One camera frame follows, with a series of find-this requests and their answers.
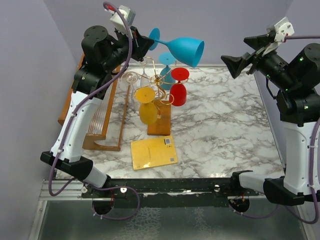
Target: marble table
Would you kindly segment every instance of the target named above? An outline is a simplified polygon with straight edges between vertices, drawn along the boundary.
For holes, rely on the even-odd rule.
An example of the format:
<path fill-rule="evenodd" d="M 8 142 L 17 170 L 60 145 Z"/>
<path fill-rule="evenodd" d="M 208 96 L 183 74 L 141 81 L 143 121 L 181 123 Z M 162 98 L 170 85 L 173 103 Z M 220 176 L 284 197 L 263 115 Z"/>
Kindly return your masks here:
<path fill-rule="evenodd" d="M 140 68 L 132 71 L 142 73 Z M 171 109 L 171 135 L 177 164 L 133 170 L 131 142 L 147 135 L 147 126 L 131 105 L 121 151 L 84 150 L 83 156 L 112 178 L 216 178 L 253 170 L 271 176 L 283 168 L 253 75 L 233 79 L 225 67 L 188 68 L 187 102 Z M 151 76 L 153 69 L 146 69 Z M 58 172 L 57 179 L 69 176 Z"/>

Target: wooden stand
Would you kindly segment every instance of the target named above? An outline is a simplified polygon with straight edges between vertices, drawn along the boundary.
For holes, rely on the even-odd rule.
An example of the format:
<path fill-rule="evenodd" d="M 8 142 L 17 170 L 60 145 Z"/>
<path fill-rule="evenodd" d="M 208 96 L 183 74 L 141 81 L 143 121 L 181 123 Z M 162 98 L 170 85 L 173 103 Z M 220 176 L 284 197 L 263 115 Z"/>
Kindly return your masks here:
<path fill-rule="evenodd" d="M 84 59 L 84 55 L 82 55 L 81 61 L 80 61 L 79 65 L 78 65 L 78 69 L 82 66 L 83 59 Z M 116 71 L 118 72 L 119 70 L 120 70 L 120 67 L 118 66 L 116 68 Z M 117 141 L 117 145 L 115 145 L 115 146 L 106 146 L 106 145 L 100 145 L 100 144 L 95 143 L 95 141 L 103 141 L 103 140 L 106 139 L 106 134 L 107 134 L 107 130 L 108 130 L 108 125 L 109 125 L 109 121 L 110 121 L 112 107 L 113 107 L 113 104 L 114 104 L 117 85 L 118 85 L 118 80 L 116 80 L 116 81 L 114 81 L 112 83 L 112 87 L 111 87 L 111 91 L 110 91 L 110 95 L 109 95 L 109 99 L 108 99 L 108 103 L 107 103 L 107 108 L 106 108 L 106 111 L 105 111 L 103 126 L 102 126 L 102 129 L 100 130 L 100 132 L 98 134 L 95 133 L 97 130 L 94 129 L 94 128 L 97 125 L 96 123 L 99 121 L 99 117 L 101 117 L 102 110 L 99 107 L 98 110 L 95 112 L 95 114 L 94 114 L 94 116 L 93 116 L 93 118 L 91 120 L 88 132 L 87 132 L 87 134 L 86 134 L 86 136 L 84 138 L 84 141 L 83 141 L 82 147 L 84 149 L 87 149 L 87 150 L 102 150 L 102 151 L 120 151 L 122 133 L 123 133 L 124 123 L 125 123 L 125 118 L 126 118 L 126 113 L 127 113 L 128 96 L 129 96 L 129 92 L 130 92 L 130 87 L 128 87 L 127 92 L 126 92 L 126 96 L 124 96 L 125 105 L 124 105 L 122 122 L 121 122 L 121 127 L 120 127 L 120 130 L 119 130 L 119 138 L 118 138 L 118 141 Z M 67 96 L 67 98 L 65 100 L 63 109 L 61 111 L 61 115 L 58 118 L 58 122 L 61 125 L 64 124 L 66 116 L 67 116 L 67 113 L 68 113 L 68 110 L 69 110 L 72 91 L 73 91 L 72 88 L 70 88 L 70 91 L 69 91 L 68 96 Z"/>
<path fill-rule="evenodd" d="M 171 133 L 171 105 L 161 104 L 159 106 L 161 118 L 154 124 L 148 126 L 147 134 L 154 136 L 168 136 Z"/>

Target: gray floor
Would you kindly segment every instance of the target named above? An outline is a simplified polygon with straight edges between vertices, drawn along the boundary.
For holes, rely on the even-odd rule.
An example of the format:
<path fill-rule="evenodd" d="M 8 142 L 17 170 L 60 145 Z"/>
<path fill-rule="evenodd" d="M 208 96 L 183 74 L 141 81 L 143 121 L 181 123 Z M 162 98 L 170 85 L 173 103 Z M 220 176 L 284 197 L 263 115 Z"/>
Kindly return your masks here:
<path fill-rule="evenodd" d="M 247 213 L 266 215 L 274 205 L 253 199 Z M 117 209 L 114 216 L 130 213 Z M 93 217 L 90 201 L 49 201 L 40 240 L 305 240 L 301 223 L 284 207 L 268 219 L 249 219 L 229 208 L 142 208 L 126 221 Z"/>

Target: yellow book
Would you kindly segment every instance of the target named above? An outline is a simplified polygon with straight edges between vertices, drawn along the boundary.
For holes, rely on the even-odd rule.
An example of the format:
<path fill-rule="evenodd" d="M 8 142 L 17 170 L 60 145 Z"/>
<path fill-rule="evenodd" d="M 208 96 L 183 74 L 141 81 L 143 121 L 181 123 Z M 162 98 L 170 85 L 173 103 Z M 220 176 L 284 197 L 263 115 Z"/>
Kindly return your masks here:
<path fill-rule="evenodd" d="M 153 168 L 178 162 L 172 136 L 131 142 L 133 169 Z"/>

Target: qr code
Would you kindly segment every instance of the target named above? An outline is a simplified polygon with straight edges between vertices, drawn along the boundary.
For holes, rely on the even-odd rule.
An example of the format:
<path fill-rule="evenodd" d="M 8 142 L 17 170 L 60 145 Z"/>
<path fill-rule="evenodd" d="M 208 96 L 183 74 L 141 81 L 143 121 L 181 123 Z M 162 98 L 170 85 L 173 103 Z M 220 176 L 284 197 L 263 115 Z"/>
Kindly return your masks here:
<path fill-rule="evenodd" d="M 165 145 L 171 144 L 171 139 L 170 138 L 164 139 L 164 144 Z"/>

